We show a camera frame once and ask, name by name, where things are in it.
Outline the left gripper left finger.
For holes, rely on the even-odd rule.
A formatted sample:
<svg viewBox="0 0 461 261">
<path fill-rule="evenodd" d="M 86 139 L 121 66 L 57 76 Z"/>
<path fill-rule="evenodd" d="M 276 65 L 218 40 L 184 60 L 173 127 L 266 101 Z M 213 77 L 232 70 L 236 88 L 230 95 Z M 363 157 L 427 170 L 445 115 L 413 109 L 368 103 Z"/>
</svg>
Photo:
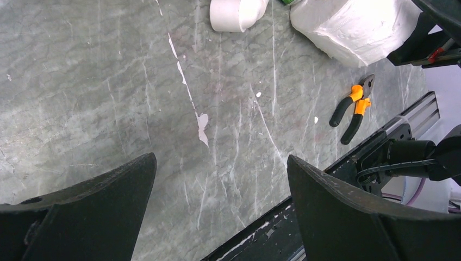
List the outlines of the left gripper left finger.
<svg viewBox="0 0 461 261">
<path fill-rule="evenodd" d="M 1 205 L 1 260 L 130 260 L 152 192 L 153 153 L 71 187 Z"/>
</svg>

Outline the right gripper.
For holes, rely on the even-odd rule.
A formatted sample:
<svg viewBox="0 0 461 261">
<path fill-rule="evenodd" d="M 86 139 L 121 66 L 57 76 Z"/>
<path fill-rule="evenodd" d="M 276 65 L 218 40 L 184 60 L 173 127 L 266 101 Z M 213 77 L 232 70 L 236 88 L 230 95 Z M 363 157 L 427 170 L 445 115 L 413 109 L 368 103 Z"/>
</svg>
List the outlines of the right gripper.
<svg viewBox="0 0 461 261">
<path fill-rule="evenodd" d="M 423 69 L 460 66 L 460 1 L 413 0 L 422 11 L 411 36 L 387 59 Z"/>
</svg>

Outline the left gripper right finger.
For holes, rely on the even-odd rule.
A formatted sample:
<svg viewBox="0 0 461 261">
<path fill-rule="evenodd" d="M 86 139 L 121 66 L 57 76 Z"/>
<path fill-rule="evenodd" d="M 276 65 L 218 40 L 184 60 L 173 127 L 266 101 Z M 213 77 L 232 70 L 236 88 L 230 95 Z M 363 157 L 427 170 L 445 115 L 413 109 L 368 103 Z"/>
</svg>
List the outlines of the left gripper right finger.
<svg viewBox="0 0 461 261">
<path fill-rule="evenodd" d="M 460 216 L 370 194 L 297 156 L 289 188 L 308 260 L 460 260 Z"/>
</svg>

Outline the white paper roll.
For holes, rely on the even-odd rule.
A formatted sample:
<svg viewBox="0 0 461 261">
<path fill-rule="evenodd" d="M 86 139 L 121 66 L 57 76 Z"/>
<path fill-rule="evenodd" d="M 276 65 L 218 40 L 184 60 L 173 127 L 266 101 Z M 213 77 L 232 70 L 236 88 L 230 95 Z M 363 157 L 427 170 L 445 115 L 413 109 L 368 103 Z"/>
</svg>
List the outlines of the white paper roll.
<svg viewBox="0 0 461 261">
<path fill-rule="evenodd" d="M 317 48 L 349 67 L 369 66 L 401 47 L 421 10 L 412 1 L 301 1 L 292 26 Z"/>
</svg>

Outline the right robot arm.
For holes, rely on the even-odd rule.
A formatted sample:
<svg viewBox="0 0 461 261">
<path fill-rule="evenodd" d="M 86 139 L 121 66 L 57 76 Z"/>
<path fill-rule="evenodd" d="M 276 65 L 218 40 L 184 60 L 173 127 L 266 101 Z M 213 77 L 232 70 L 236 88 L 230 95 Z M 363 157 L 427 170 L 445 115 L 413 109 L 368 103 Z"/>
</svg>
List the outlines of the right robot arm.
<svg viewBox="0 0 461 261">
<path fill-rule="evenodd" d="M 396 66 L 422 68 L 460 65 L 460 1 L 415 1 L 422 13 L 409 39 L 388 55 Z M 460 182 L 460 127 L 440 143 L 415 140 L 406 134 L 386 134 L 375 147 L 373 165 L 356 170 L 356 183 L 365 191 L 381 195 L 393 176 L 418 177 L 420 184 L 408 200 L 412 204 L 426 180 L 453 178 Z"/>
</svg>

